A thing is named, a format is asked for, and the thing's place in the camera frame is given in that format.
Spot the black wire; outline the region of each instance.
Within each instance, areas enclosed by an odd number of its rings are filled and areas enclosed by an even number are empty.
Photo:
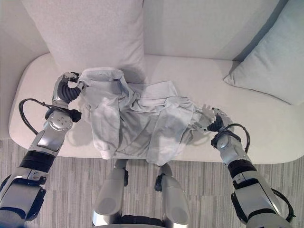
[[[19,102],[19,113],[20,113],[20,116],[21,116],[21,119],[22,119],[22,121],[24,122],[24,124],[35,134],[35,135],[37,135],[38,134],[38,132],[35,130],[35,128],[33,128],[33,126],[29,123],[29,121],[27,120],[27,118],[25,117],[25,115],[24,115],[24,112],[23,112],[23,105],[27,102],[27,101],[34,101],[34,102],[36,102],[36,103],[38,103],[39,105],[41,105],[41,106],[44,106],[44,107],[47,107],[47,108],[55,108],[55,109],[57,109],[57,110],[60,110],[60,111],[62,111],[62,112],[64,112],[64,113],[67,113],[67,114],[69,114],[64,108],[60,108],[60,107],[57,107],[57,106],[55,106],[55,105],[51,105],[51,104],[45,104],[44,102],[40,102],[40,101],[38,101],[38,100],[36,100],[36,99],[34,99],[34,98],[27,98],[27,99],[24,99],[24,100],[22,100],[22,101],[20,101]]]
[[[238,123],[233,123],[233,124],[230,124],[227,127],[225,127],[222,131],[225,131],[228,128],[233,127],[233,126],[241,127],[245,131],[246,139],[247,139],[247,143],[246,143],[246,147],[245,147],[245,152],[248,153],[248,149],[249,149],[249,146],[250,146],[250,135],[249,135],[249,132],[247,131],[247,129],[244,126],[242,126],[242,125],[240,125]]]
[[[287,199],[282,193],[280,193],[278,190],[275,190],[275,189],[271,189],[271,190],[273,191],[273,193],[274,193],[275,195],[277,195],[277,196],[280,197],[282,200],[284,200],[285,203],[288,205],[288,211],[289,211],[289,212],[288,212],[288,216],[287,216],[286,220],[287,220],[288,222],[291,222],[291,220],[295,217],[293,207],[292,207],[291,204],[289,203],[288,199]]]

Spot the light blue pillow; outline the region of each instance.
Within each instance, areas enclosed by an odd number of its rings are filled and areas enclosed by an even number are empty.
[[[288,1],[273,27],[224,81],[293,105],[304,101],[304,0]]]

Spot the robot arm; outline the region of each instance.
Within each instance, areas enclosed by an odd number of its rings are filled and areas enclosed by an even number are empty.
[[[233,180],[231,200],[237,216],[247,228],[291,228],[281,217],[277,197],[242,149],[240,138],[226,128],[224,122],[230,122],[227,116],[220,110],[215,112],[217,119],[208,130],[218,132],[211,144],[220,151]]]
[[[84,86],[67,86],[68,81],[77,82],[78,76],[67,72],[57,80],[43,130],[37,133],[20,166],[0,186],[0,227],[22,227],[39,213],[46,194],[41,185],[46,182],[67,131],[81,118],[77,110],[68,110],[68,104]]]

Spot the clothing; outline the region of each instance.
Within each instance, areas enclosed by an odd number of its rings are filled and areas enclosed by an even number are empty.
[[[121,70],[109,67],[87,69],[79,81],[87,85],[81,111],[104,159],[123,153],[163,165],[191,140],[202,116],[170,81],[126,83]]]

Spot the striped carpet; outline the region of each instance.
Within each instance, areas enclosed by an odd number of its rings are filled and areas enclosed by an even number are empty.
[[[3,180],[22,160],[26,150],[12,140],[0,140],[0,177]],[[45,185],[47,194],[39,216],[29,228],[87,228],[92,204],[114,161],[56,158]],[[235,215],[229,172],[222,163],[171,161],[173,176],[185,190],[193,228],[244,228]],[[304,227],[304,157],[289,163],[257,165],[260,173],[284,193],[294,207],[294,228]],[[161,193],[153,190],[158,167],[142,160],[128,161],[129,185],[123,213],[161,218]],[[282,202],[284,214],[287,207]]]

